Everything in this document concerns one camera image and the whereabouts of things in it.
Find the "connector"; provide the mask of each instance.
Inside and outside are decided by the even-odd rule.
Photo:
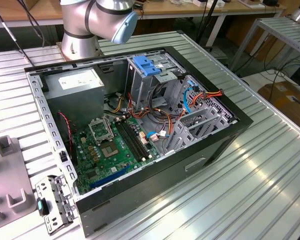
[[[178,80],[183,80],[185,79],[185,77],[189,75],[189,73],[185,72],[185,73],[181,73],[179,76],[176,76]]]
[[[195,92],[195,93],[198,93],[200,91],[200,87],[198,85],[193,85],[192,86],[192,90]]]

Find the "pci slot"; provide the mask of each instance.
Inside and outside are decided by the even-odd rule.
[[[116,173],[114,173],[114,174],[112,174],[110,176],[107,176],[107,177],[105,177],[105,178],[103,178],[103,179],[101,179],[99,181],[91,183],[89,186],[90,186],[91,189],[94,189],[94,188],[97,188],[97,187],[99,187],[99,186],[101,186],[103,184],[106,184],[106,183],[108,183],[108,182],[110,182],[110,181],[112,181],[112,180],[114,180],[114,179],[116,179],[116,178],[121,177],[122,175],[124,175],[126,173],[126,171],[127,171],[128,168],[130,168],[130,166],[126,166],[124,169],[121,169],[120,171],[118,171],[118,172],[116,172]]]

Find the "aluminum extrusion table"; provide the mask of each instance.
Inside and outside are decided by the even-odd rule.
[[[100,41],[105,54],[174,46],[254,123],[218,161],[107,225],[88,239],[297,239],[300,235],[300,128],[242,83],[186,35]],[[62,62],[56,46],[27,49],[36,65]],[[51,148],[17,51],[0,52],[0,136],[17,137],[33,190],[58,175]],[[48,236],[38,211],[2,228],[5,239],[83,239],[76,218]]]
[[[237,65],[242,53],[246,49],[258,27],[262,28],[264,33],[251,51],[251,56],[254,55],[254,53],[260,48],[262,42],[266,40],[269,34],[275,36],[277,39],[290,46],[291,50],[295,49],[296,51],[300,52],[300,23],[297,23],[288,17],[256,19],[233,58],[232,65],[230,67],[232,71]],[[288,51],[284,57],[284,61],[289,57],[290,54],[291,51]]]

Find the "blue plastic clip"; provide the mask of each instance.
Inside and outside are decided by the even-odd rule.
[[[132,59],[145,76],[151,76],[161,73],[161,70],[159,68],[156,68],[153,63],[145,56],[134,56]]]

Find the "metal rack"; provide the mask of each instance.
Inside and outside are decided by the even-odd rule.
[[[258,27],[263,29],[265,32],[255,45],[254,49],[251,52],[251,55],[253,55],[259,49],[262,42],[267,38],[268,34],[271,34],[277,39],[286,43],[291,47],[291,50],[295,49],[296,51],[300,52],[300,23],[295,22],[288,17],[256,19],[242,44],[240,45],[238,51],[236,52],[230,70],[234,70],[242,53],[246,49],[248,43],[254,36]],[[284,57],[284,60],[286,60],[286,57],[288,57],[290,54],[291,51],[288,51]]]

